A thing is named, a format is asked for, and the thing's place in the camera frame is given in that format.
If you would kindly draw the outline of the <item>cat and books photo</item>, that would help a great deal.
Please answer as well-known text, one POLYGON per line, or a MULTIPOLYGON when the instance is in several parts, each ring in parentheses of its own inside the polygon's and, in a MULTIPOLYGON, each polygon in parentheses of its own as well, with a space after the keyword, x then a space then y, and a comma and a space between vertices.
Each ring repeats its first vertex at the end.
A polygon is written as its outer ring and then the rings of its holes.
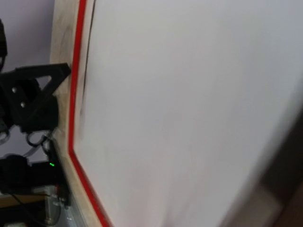
POLYGON ((75 153, 115 227, 218 227, 302 92, 300 0, 98 0, 75 153))

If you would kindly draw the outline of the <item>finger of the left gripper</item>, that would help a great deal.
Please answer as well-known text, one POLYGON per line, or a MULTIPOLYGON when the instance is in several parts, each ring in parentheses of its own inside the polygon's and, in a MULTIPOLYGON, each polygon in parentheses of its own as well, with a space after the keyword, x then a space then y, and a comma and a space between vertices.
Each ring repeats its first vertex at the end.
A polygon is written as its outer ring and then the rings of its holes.
POLYGON ((0 131, 52 131, 58 126, 56 89, 70 75, 67 63, 16 68, 0 75, 0 131))

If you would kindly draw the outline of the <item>wooden red picture frame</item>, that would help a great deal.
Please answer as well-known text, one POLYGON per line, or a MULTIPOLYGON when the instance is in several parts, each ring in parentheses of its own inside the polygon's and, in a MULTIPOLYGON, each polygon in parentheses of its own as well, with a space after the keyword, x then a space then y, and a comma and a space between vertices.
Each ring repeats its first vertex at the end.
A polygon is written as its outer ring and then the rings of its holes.
POLYGON ((71 207, 65 213, 67 225, 110 227, 103 209, 74 150, 80 135, 89 38, 94 0, 56 0, 54 2, 50 62, 66 62, 71 75, 56 91, 59 127, 55 132, 57 149, 71 188, 71 207))

